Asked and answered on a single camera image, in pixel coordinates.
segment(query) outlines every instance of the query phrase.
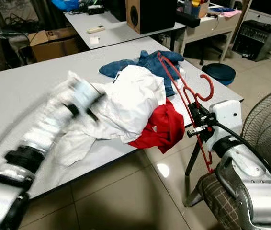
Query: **white table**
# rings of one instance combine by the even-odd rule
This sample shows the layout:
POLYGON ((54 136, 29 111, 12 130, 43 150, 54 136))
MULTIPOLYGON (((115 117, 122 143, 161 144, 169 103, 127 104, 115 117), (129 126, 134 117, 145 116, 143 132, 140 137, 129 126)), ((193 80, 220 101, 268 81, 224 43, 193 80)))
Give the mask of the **white table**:
POLYGON ((127 25, 126 21, 121 22, 117 20, 110 13, 110 11, 95 15, 88 15, 86 13, 70 15, 66 13, 65 16, 90 49, 111 46, 118 43, 139 39, 141 37, 160 34, 166 31, 174 31, 185 27, 185 25, 175 23, 175 26, 172 28, 154 31, 147 34, 138 34, 135 30, 127 25), (97 27, 99 25, 103 25, 106 29, 93 34, 87 33, 88 29, 97 27), (90 37, 94 36, 99 37, 98 44, 90 43, 90 37))
MULTIPOLYGON (((213 10, 213 8, 215 7, 222 6, 214 4, 214 6, 211 6, 209 8, 213 10)), ((232 36, 234 34, 240 16, 241 13, 238 13, 231 18, 226 18, 222 15, 219 15, 218 18, 207 16, 201 18, 201 22, 198 27, 195 28, 187 27, 184 33, 181 34, 181 36, 178 38, 178 41, 181 42, 180 54, 183 55, 186 43, 198 41, 215 35, 230 33, 229 36, 227 37, 227 42, 225 44, 221 58, 219 60, 219 62, 221 63, 226 56, 227 50, 229 48, 232 36)))
MULTIPOLYGON (((78 73, 90 82, 112 82, 112 78, 98 73, 99 68, 112 61, 139 57, 142 49, 147 50, 148 53, 167 50, 153 39, 146 37, 0 72, 0 134, 19 113, 28 108, 37 98, 64 81, 67 78, 68 70, 78 73)), ((187 72, 186 80, 195 92, 208 94, 208 84, 199 78, 202 72, 187 61, 182 62, 182 66, 187 72)), ((213 98, 203 103, 206 107, 225 99, 243 100, 241 96, 215 80, 214 86, 213 98)), ((185 125, 189 125, 190 118, 187 116, 179 96, 173 96, 171 101, 176 110, 183 114, 185 125)), ((0 146, 0 164, 4 162, 2 156, 8 150, 15 149, 21 136, 33 123, 34 116, 33 113, 27 117, 4 140, 0 146)), ((83 160, 68 168, 57 165, 54 156, 50 155, 39 170, 30 195, 31 197, 41 195, 133 150, 135 150, 134 147, 122 144, 119 139, 96 141, 83 160)))

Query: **wooden speaker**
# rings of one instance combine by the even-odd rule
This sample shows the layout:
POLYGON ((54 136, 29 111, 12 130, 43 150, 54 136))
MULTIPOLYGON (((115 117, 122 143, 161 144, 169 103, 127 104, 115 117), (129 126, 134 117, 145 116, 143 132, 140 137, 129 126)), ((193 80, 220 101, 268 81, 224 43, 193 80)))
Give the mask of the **wooden speaker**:
POLYGON ((126 0, 127 24, 139 34, 175 25, 177 0, 126 0))

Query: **speaker cone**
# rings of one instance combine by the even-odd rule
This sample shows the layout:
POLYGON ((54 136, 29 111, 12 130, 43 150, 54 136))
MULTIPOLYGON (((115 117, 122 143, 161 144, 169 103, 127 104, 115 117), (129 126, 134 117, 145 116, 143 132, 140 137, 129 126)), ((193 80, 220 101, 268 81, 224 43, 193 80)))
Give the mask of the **speaker cone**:
POLYGON ((137 26, 139 22, 139 15, 137 13, 136 7, 132 6, 130 9, 130 17, 131 17, 131 22, 134 26, 137 26))

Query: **pile of clothes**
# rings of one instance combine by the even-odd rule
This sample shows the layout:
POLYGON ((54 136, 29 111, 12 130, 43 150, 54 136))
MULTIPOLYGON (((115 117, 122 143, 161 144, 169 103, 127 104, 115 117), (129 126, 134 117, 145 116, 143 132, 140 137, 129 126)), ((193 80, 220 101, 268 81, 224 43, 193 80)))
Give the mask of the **pile of clothes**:
MULTIPOLYGON (((175 65, 181 60, 177 58, 179 54, 162 53, 175 65)), ((110 84, 93 84, 106 92, 105 97, 90 108, 98 121, 84 115, 64 130, 53 150, 58 163, 69 166, 82 160, 97 139, 119 138, 124 144, 137 148, 158 146, 162 153, 182 139, 183 116, 166 98, 169 92, 172 95, 173 89, 157 53, 148 55, 142 51, 137 63, 130 61, 110 63, 100 69, 115 80, 110 84)), ((47 107, 63 100, 69 93, 72 92, 67 90, 56 96, 47 107)))

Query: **pink paper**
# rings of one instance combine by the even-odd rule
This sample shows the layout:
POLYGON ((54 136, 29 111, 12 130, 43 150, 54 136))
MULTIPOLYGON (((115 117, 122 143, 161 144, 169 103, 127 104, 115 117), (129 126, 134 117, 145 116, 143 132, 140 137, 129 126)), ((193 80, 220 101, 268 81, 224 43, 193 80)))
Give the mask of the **pink paper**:
POLYGON ((222 16, 226 17, 226 18, 231 18, 233 16, 235 16, 236 14, 240 13, 242 11, 239 10, 235 10, 235 11, 228 11, 228 12, 223 12, 222 16))

